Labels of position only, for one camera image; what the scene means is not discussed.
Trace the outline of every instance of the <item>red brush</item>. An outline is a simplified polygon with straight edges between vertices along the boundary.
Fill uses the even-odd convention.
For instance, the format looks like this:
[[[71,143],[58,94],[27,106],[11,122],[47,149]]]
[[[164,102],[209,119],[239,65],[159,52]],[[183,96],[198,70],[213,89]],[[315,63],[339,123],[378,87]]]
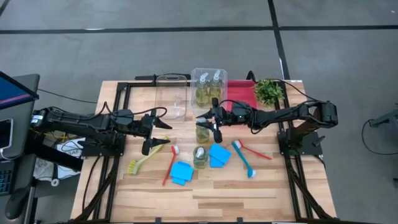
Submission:
[[[268,156],[266,156],[266,155],[264,155],[264,154],[261,154],[260,152],[256,152],[256,151],[254,151],[254,150],[252,150],[252,149],[249,149],[248,147],[245,147],[240,139],[238,139],[238,141],[239,141],[239,143],[241,143],[241,148],[247,149],[247,150],[249,150],[249,151],[251,151],[251,152],[257,154],[258,156],[264,157],[264,158],[266,158],[266,159],[272,159],[272,158],[270,158],[270,157],[268,157]]]
[[[166,176],[165,176],[164,179],[163,179],[162,185],[165,185],[165,184],[166,184],[166,180],[167,180],[167,178],[169,178],[170,171],[171,171],[171,169],[172,169],[175,156],[177,156],[177,155],[179,154],[180,151],[179,151],[179,149],[178,149],[177,146],[176,146],[176,147],[172,146],[172,152],[173,152],[173,159],[172,159],[172,161],[171,161],[171,163],[170,163],[170,165],[169,165],[169,169],[167,170]]]

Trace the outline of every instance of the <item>clear plastic container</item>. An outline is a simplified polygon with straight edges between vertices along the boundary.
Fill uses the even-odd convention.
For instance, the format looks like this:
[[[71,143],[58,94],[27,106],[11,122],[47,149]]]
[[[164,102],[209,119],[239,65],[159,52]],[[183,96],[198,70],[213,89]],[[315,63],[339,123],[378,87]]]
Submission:
[[[228,74],[224,69],[195,68],[192,70],[191,79],[190,105],[195,116],[209,111],[212,96],[217,96],[219,102],[227,99]],[[206,91],[203,89],[204,80],[206,81]]]
[[[167,109],[167,114],[162,119],[165,122],[184,122],[187,112],[187,78],[183,75],[161,75],[156,79],[156,86],[155,106]]]

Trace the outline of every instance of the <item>spray bottle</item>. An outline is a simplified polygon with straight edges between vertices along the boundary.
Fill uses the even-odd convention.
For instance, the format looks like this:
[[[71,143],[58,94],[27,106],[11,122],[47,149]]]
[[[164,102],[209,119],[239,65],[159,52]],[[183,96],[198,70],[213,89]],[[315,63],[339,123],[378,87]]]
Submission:
[[[214,74],[213,80],[210,83],[209,99],[217,98],[219,101],[221,99],[221,87],[223,86],[223,81],[220,80],[220,70],[217,70]]]
[[[199,84],[196,91],[196,102],[199,107],[205,107],[209,105],[209,92],[207,91],[206,76],[209,73],[204,73],[200,76]]]

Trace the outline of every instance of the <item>green plant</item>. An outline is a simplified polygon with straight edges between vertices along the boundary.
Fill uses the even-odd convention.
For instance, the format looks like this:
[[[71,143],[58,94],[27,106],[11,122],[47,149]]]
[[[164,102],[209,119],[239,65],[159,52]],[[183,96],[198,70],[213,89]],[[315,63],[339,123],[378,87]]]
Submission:
[[[282,88],[271,79],[259,80],[254,86],[257,101],[265,106],[273,106],[276,100],[284,99]]]

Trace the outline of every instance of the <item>red mat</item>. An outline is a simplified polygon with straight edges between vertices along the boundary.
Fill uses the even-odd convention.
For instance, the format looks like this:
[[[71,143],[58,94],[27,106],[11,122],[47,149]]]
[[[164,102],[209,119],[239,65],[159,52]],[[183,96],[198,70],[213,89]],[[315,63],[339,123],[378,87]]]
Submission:
[[[243,101],[251,107],[257,108],[256,96],[254,96],[254,82],[252,80],[228,80],[229,100]],[[230,111],[232,103],[228,102],[226,109]]]

